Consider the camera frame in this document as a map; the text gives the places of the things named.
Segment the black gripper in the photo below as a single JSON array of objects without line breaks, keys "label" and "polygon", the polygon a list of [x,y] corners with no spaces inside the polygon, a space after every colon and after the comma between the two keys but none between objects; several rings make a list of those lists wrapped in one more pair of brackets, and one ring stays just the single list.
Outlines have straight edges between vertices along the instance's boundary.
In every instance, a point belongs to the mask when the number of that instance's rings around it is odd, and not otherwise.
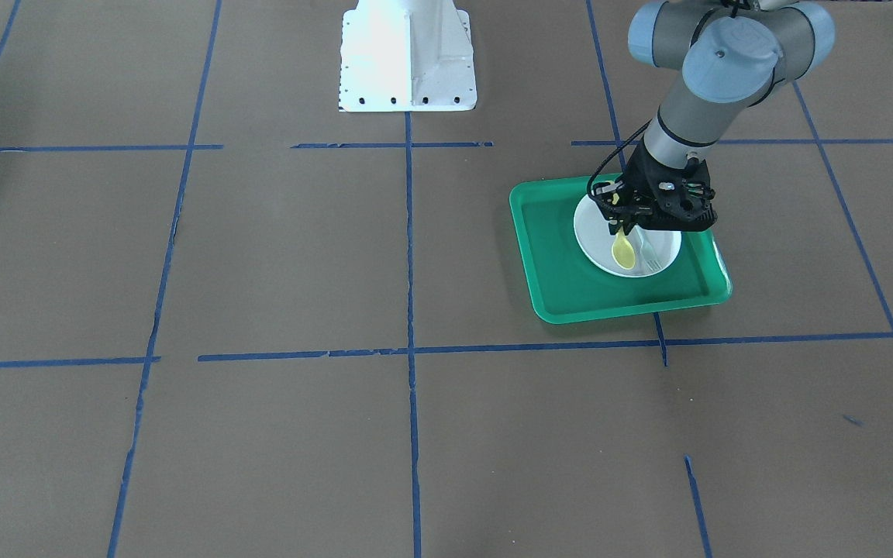
[{"label": "black gripper", "polygon": [[694,170],[695,157],[681,159],[681,168],[662,164],[648,152],[634,152],[616,179],[598,182],[598,208],[613,236],[629,236],[645,216],[652,215],[648,177],[659,169]]}]

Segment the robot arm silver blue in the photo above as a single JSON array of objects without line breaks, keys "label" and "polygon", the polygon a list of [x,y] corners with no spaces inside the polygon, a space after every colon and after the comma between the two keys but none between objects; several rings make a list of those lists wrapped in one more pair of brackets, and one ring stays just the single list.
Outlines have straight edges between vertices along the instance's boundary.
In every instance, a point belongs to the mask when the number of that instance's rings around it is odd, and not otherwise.
[{"label": "robot arm silver blue", "polygon": [[634,15],[635,60],[678,73],[614,181],[588,181],[611,236],[700,233],[717,220],[709,153],[738,115],[815,70],[836,42],[833,17],[808,1],[652,1]]}]

